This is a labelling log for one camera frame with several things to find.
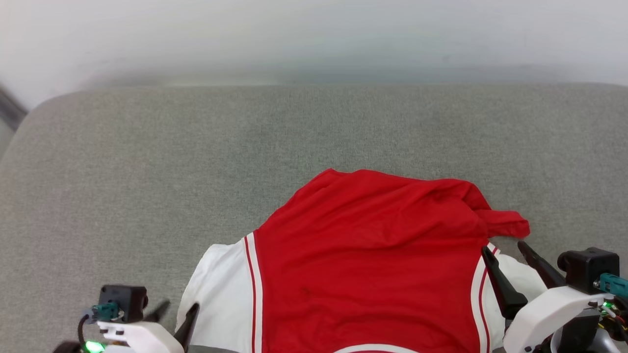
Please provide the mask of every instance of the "gray fabric upholstery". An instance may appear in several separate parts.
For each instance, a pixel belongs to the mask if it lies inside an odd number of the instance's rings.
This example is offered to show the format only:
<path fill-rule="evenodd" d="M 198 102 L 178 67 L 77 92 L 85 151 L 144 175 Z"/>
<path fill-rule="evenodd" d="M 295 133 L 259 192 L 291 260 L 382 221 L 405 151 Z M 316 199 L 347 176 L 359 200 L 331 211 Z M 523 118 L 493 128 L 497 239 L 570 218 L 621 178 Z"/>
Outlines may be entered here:
<path fill-rule="evenodd" d="M 0 344 L 75 339 L 104 283 L 173 300 L 213 243 L 326 168 L 476 183 L 551 262 L 628 264 L 628 88 L 599 84 L 132 88 L 52 99 L 0 163 Z M 518 257 L 512 239 L 496 239 Z M 87 337 L 96 337 L 94 328 Z"/>

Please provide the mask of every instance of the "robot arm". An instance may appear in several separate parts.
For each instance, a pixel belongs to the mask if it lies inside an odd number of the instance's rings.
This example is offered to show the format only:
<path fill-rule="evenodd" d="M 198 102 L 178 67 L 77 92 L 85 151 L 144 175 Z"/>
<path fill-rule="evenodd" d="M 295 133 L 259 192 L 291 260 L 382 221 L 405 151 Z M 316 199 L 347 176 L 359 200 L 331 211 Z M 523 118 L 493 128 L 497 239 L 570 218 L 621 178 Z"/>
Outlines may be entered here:
<path fill-rule="evenodd" d="M 506 319 L 506 352 L 619 352 L 612 340 L 628 340 L 622 298 L 628 281 L 619 277 L 619 257 L 594 247 L 567 251 L 558 260 L 565 278 L 525 242 L 519 250 L 549 288 L 530 303 L 501 273 L 495 256 L 482 251 Z"/>
<path fill-rule="evenodd" d="M 192 305 L 179 330 L 171 335 L 159 324 L 170 301 L 144 316 L 148 304 L 145 287 L 106 285 L 101 288 L 98 305 L 85 311 L 78 326 L 79 342 L 64 342 L 54 353 L 185 353 L 192 337 L 198 303 Z M 83 324 L 97 323 L 104 338 L 114 341 L 104 346 L 86 342 Z"/>

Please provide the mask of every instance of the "cable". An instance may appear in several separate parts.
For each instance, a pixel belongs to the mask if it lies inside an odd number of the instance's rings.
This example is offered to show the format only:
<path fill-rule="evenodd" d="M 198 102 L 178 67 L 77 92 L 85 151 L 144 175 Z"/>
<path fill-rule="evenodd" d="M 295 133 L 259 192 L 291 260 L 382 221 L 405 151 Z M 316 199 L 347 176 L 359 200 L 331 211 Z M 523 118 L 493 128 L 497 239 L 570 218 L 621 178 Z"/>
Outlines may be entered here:
<path fill-rule="evenodd" d="M 624 339 L 624 342 L 626 342 L 626 344 L 628 344 L 628 334 L 624 330 L 624 326 L 622 326 L 622 324 L 621 324 L 621 322 L 619 322 L 619 320 L 615 321 L 615 324 L 617 325 L 617 328 L 619 329 L 619 332 L 621 333 L 622 338 Z"/>
<path fill-rule="evenodd" d="M 78 322 L 78 328 L 77 328 L 77 333 L 78 333 L 78 342 L 80 343 L 80 348 L 84 351 L 87 352 L 87 346 L 85 343 L 85 337 L 83 336 L 83 325 L 85 324 L 85 321 L 87 321 L 87 319 L 89 318 L 89 315 L 85 314 L 80 321 Z"/>

